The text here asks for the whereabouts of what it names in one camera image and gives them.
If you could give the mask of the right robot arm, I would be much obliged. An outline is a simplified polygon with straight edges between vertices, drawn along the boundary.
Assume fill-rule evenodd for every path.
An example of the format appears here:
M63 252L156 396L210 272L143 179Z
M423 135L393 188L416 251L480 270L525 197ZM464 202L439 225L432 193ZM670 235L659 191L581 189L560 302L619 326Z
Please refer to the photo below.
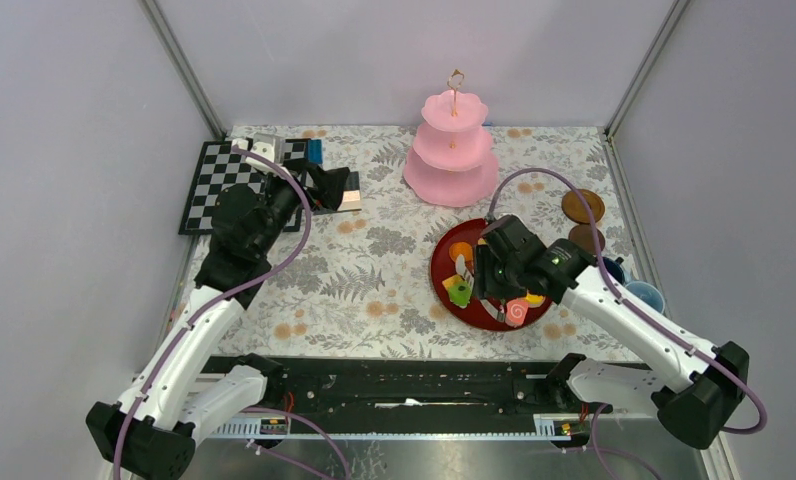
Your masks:
M474 293L514 301L537 294L591 320L646 364L637 370L569 354L547 386L549 402L571 412L583 402L654 416L676 439L705 450L747 394L748 352L681 328L633 296L602 259L567 240L545 245L514 215L486 226L474 248Z

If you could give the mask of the green cake slice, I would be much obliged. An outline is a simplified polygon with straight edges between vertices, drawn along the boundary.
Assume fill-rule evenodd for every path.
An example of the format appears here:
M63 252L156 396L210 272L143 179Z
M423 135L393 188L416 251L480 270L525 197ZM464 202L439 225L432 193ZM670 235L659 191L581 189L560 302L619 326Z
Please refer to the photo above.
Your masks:
M472 286L461 275L455 274L442 281L447 298L454 306L464 309L472 299Z

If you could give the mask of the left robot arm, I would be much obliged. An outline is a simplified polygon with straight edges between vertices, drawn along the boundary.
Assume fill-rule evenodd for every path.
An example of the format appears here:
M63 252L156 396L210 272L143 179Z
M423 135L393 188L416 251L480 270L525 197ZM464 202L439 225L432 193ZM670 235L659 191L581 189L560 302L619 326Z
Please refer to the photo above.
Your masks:
M210 250L195 287L152 359L117 401L95 403L86 425L111 476L129 472L141 479L178 479L200 444L241 410L270 411L283 401L279 364L249 354L214 385L190 389L232 323L255 299L263 283L289 266L298 245L277 265L268 255L289 220L313 209L337 210L351 172L308 163L305 182L289 172L270 175L265 190L246 184L222 190L214 207Z

